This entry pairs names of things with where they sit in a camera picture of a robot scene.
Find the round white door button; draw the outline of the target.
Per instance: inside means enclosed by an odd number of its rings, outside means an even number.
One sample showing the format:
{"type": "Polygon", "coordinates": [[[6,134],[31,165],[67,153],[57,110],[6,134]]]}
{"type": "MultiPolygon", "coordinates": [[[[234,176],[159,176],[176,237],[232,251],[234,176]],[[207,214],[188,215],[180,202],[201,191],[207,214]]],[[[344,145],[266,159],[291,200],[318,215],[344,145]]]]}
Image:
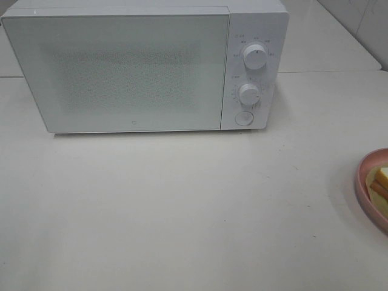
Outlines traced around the round white door button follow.
{"type": "Polygon", "coordinates": [[[248,126],[254,120],[254,115],[251,112],[239,112],[235,117],[235,122],[240,126],[248,126]]]}

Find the white microwave door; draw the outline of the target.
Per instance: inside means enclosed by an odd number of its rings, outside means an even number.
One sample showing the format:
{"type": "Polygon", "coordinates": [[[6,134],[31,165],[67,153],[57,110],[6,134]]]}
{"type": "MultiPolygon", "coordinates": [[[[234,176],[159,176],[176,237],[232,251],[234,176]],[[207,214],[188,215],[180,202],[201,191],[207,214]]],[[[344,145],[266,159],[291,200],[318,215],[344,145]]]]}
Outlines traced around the white microwave door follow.
{"type": "Polygon", "coordinates": [[[227,15],[2,21],[51,133],[220,126],[227,15]]]}

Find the pink plate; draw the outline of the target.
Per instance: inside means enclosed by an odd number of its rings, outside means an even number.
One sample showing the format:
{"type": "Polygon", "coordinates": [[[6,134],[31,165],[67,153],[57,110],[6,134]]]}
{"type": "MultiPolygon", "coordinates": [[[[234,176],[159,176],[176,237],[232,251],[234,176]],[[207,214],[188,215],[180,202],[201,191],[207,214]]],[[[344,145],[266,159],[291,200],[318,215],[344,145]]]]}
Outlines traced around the pink plate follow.
{"type": "Polygon", "coordinates": [[[372,204],[369,197],[367,175],[375,167],[387,164],[387,148],[374,150],[361,159],[355,172],[355,195],[366,216],[387,235],[387,218],[372,204]]]}

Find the toast sandwich with ham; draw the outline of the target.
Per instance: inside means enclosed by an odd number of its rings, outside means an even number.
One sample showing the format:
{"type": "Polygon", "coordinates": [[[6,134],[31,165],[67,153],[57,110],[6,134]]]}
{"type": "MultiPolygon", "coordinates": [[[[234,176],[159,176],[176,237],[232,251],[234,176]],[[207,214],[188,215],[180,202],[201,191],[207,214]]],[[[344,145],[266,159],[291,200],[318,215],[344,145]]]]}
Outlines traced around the toast sandwich with ham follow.
{"type": "Polygon", "coordinates": [[[372,204],[387,218],[387,164],[374,167],[366,177],[372,204]]]}

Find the lower white timer knob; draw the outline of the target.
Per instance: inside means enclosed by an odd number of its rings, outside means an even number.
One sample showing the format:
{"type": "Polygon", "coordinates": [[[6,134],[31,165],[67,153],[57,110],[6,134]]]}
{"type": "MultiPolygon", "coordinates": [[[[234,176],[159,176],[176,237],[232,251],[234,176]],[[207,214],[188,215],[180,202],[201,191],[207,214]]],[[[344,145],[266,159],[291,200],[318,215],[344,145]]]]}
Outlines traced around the lower white timer knob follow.
{"type": "Polygon", "coordinates": [[[238,98],[241,104],[253,106],[259,102],[261,93],[255,84],[247,83],[238,89],[238,98]]]}

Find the upper white power knob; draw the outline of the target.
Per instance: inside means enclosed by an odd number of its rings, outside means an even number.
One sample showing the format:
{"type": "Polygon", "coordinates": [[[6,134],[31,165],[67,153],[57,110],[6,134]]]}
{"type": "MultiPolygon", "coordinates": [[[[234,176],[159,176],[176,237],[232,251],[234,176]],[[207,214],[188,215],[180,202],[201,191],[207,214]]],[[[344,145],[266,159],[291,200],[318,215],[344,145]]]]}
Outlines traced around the upper white power knob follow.
{"type": "Polygon", "coordinates": [[[242,53],[244,64],[250,70],[258,70],[265,66],[268,59],[266,46],[260,42],[248,44],[242,53]]]}

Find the white microwave oven body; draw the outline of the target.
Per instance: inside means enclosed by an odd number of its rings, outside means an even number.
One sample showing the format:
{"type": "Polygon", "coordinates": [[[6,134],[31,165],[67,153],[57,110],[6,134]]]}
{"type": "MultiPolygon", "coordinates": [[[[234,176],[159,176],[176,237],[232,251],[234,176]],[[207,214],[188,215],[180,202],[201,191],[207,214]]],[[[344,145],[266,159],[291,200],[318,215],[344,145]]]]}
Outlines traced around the white microwave oven body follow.
{"type": "Polygon", "coordinates": [[[280,1],[18,1],[1,16],[50,133],[263,129],[280,1]]]}

